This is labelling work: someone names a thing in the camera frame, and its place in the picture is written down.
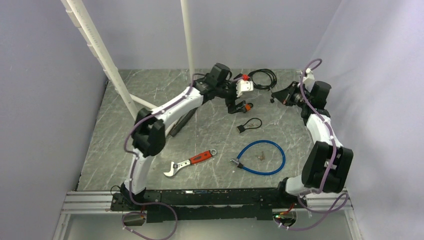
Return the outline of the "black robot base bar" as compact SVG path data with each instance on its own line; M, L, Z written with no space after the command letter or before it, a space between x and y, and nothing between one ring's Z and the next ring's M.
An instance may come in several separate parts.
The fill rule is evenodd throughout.
M297 208L298 198L282 187L228 189L148 189L131 201L112 195L113 212L145 211L148 223L187 220L256 219L270 221L279 211Z

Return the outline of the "blue cable lock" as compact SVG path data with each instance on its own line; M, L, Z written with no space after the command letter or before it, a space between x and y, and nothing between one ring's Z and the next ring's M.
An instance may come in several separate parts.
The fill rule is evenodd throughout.
M270 151L270 154L266 154L265 150L263 149L257 149L257 146L264 146L264 145L270 145L272 146L272 150ZM256 158L256 155L260 155L261 151L264 151L264 155L265 155L265 160L258 160ZM248 154L252 154L249 155L249 157L255 158L257 161L257 164L271 164L271 163L275 163L276 167L275 169L268 169L267 166L264 166L261 170L259 170L259 166L250 167L250 163L247 164L247 166L244 164L243 159L244 159L244 155L248 153ZM237 168L244 170L250 174L254 174L257 176L272 176L275 175L277 173L279 173L280 171L283 170L283 168L286 165L286 154L285 151L283 150L283 148L278 145L276 142L271 141L271 140L265 140L265 139L261 139L261 140L256 140L253 141L249 144L247 144L239 153L236 157L231 158L229 161L235 165Z

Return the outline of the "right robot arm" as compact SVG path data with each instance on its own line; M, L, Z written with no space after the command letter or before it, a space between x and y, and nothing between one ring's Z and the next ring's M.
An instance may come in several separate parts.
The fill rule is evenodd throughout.
M283 189L275 194L276 203L282 208L289 207L296 195L340 193L345 186L354 153L340 143L331 126L330 114L325 109L331 88L326 82L316 81L307 90L293 81L271 94L272 101L301 108L300 116L314 142L301 174L286 178Z

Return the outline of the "aluminium rail frame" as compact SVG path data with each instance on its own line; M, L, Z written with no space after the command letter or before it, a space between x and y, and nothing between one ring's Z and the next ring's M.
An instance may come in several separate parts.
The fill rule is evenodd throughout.
M62 204L53 240L64 240L72 215L110 214L113 196L108 191L69 191Z

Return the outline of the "white PVC pipe frame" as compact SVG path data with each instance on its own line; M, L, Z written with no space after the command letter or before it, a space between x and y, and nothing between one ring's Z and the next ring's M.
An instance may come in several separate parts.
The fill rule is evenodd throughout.
M194 73L186 0L65 0L63 6L131 115L136 106L154 107L129 88L143 72Z

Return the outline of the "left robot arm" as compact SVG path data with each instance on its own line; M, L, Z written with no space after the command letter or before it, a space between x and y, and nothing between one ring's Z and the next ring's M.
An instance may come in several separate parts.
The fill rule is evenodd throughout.
M129 209L137 210L143 205L153 157L165 147L166 130L172 123L214 98L225 101L229 114L249 110L245 101L236 103L236 100L254 89L253 82L246 74L231 78L230 72L226 65L216 63L210 72L192 79L182 93L167 103L138 112L134 126L124 141L124 151L132 155L128 178L121 185L123 202Z

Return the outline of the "red handled adjustable wrench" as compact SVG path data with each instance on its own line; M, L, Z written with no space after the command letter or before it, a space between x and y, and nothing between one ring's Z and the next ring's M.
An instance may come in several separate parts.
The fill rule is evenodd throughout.
M187 166L198 164L198 163L201 163L203 161L206 161L206 160L214 157L217 153L218 153L218 151L216 149L209 149L207 151L199 153L199 154L192 156L192 157L190 157L190 158L188 158L184 161L181 161L181 162L172 161L171 164L170 164L170 170L168 172L164 172L163 174L166 177L171 178L179 170L181 170L181 169L183 169Z

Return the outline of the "silver lock keys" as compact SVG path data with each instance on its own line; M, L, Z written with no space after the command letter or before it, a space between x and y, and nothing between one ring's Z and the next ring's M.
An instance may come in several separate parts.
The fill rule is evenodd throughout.
M265 157L265 153L264 153L264 151L261 151L261 153L260 153L260 154L257 154L257 155L256 155L256 158L257 158L259 161L263 161L263 160L265 160L265 159L266 159L266 157Z

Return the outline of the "black cable padlock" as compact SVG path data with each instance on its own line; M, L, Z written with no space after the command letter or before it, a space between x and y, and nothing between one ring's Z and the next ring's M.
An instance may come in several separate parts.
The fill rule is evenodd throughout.
M241 134L247 130L258 129L263 125L263 121L258 117L253 117L247 120L244 124L240 124L236 127L237 131Z

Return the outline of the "orange black padlock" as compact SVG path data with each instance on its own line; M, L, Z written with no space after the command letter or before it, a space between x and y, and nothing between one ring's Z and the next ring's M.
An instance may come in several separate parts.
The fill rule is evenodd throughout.
M249 103L243 103L242 106L239 108L239 111L241 113L247 113L248 111L250 111L253 108L253 104L251 102Z

